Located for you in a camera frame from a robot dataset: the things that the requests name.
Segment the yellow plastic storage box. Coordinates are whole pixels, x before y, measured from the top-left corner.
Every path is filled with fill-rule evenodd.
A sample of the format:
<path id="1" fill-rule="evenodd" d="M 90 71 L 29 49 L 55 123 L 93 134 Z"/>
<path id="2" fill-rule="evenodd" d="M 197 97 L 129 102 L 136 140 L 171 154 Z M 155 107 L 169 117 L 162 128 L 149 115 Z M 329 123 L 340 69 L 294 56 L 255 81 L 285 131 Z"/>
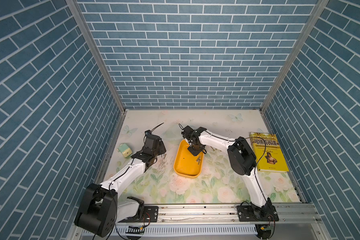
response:
<path id="1" fill-rule="evenodd" d="M 202 172 L 204 154 L 200 153 L 197 156 L 193 156 L 188 151 L 189 146 L 186 140 L 181 141 L 174 163 L 174 171 L 181 177 L 195 179 Z M 202 157 L 200 165 L 196 162 L 198 156 Z"/>

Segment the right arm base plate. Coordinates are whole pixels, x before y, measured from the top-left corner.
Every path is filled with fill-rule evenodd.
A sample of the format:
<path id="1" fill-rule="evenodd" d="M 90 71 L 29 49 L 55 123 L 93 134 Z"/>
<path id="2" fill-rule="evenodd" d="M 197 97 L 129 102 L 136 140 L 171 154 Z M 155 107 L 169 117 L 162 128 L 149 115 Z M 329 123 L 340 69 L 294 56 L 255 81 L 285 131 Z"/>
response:
<path id="1" fill-rule="evenodd" d="M 279 216 L 274 206 L 242 205 L 237 206 L 237 212 L 240 222 L 278 222 Z"/>

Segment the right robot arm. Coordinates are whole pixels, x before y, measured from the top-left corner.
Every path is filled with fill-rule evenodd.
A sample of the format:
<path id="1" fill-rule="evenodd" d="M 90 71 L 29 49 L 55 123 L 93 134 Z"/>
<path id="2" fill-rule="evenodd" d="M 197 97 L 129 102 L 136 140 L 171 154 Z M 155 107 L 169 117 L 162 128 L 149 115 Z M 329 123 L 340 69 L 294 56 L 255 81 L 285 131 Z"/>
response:
<path id="1" fill-rule="evenodd" d="M 238 207 L 238 214 L 249 215 L 250 219 L 255 221 L 276 222 L 279 220 L 276 208 L 271 199 L 266 194 L 262 184 L 257 177 L 258 160 L 247 142 L 246 138 L 237 139 L 223 137 L 208 131 L 206 128 L 199 127 L 193 129 L 190 126 L 181 127 L 182 136 L 190 145 L 188 151 L 196 156 L 199 153 L 206 152 L 206 146 L 218 149 L 228 154 L 231 168 L 242 176 L 246 188 L 250 194 L 248 209 L 244 210 L 242 206 Z"/>

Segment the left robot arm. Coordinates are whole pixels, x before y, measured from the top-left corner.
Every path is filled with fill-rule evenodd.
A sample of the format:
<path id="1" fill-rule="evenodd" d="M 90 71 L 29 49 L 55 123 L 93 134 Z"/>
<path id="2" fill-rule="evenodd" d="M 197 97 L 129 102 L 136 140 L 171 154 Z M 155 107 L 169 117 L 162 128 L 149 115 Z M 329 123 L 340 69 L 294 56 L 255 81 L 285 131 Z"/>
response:
<path id="1" fill-rule="evenodd" d="M 100 184 L 87 186 L 74 220 L 75 226 L 106 237 L 120 221 L 144 221 L 149 214 L 145 212 L 143 200 L 135 197 L 128 197 L 121 203 L 118 200 L 124 190 L 165 153 L 161 137 L 146 135 L 142 149 L 131 156 L 132 160 L 124 168 Z"/>

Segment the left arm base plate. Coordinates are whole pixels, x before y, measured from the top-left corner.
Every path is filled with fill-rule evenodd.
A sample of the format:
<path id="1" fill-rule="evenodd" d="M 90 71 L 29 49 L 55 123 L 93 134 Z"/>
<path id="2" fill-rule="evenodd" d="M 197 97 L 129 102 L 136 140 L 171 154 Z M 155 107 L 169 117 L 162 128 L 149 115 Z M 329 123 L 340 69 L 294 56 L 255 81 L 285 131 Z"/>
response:
<path id="1" fill-rule="evenodd" d="M 128 223 L 156 223 L 158 220 L 158 206 L 144 206 L 138 209 L 137 213 L 125 220 Z"/>

